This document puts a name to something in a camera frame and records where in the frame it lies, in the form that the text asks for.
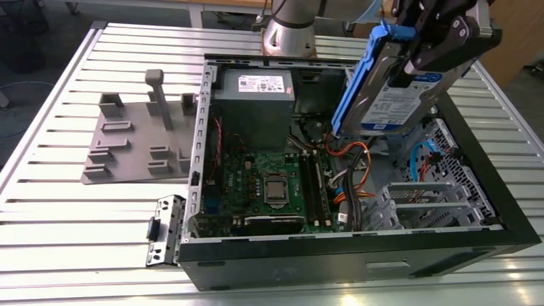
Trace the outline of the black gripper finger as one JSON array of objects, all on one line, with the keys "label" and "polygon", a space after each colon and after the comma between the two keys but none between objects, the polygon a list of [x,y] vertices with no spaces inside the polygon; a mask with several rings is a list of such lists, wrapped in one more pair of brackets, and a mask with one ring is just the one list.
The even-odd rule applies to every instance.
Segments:
[{"label": "black gripper finger", "polygon": [[396,25],[416,29],[418,46],[428,48],[430,1],[394,1],[394,17]]},{"label": "black gripper finger", "polygon": [[419,73],[448,73],[483,54],[483,28],[458,15],[447,25],[428,25],[410,44],[407,58],[391,77],[392,87],[407,87]]}]

